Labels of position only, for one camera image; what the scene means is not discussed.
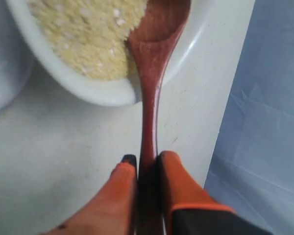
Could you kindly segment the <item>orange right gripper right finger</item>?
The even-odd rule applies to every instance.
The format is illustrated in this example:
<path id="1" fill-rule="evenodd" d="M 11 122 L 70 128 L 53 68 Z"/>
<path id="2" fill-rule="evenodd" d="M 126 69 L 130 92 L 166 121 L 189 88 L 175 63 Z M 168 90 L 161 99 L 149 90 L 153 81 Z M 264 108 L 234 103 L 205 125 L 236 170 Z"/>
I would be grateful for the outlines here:
<path id="1" fill-rule="evenodd" d="M 158 156 L 161 202 L 166 233 L 173 234 L 173 212 L 182 209 L 235 213 L 229 206 L 216 202 L 184 168 L 180 157 L 173 151 Z"/>

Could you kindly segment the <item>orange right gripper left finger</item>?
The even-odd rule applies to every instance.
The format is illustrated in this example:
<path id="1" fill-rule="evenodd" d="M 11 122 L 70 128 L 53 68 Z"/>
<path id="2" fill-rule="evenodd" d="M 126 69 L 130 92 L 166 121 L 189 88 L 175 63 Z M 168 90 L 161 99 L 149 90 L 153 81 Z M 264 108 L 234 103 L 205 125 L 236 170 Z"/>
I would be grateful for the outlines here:
<path id="1" fill-rule="evenodd" d="M 133 235 L 137 198 L 137 160 L 124 155 L 99 192 L 46 235 Z"/>

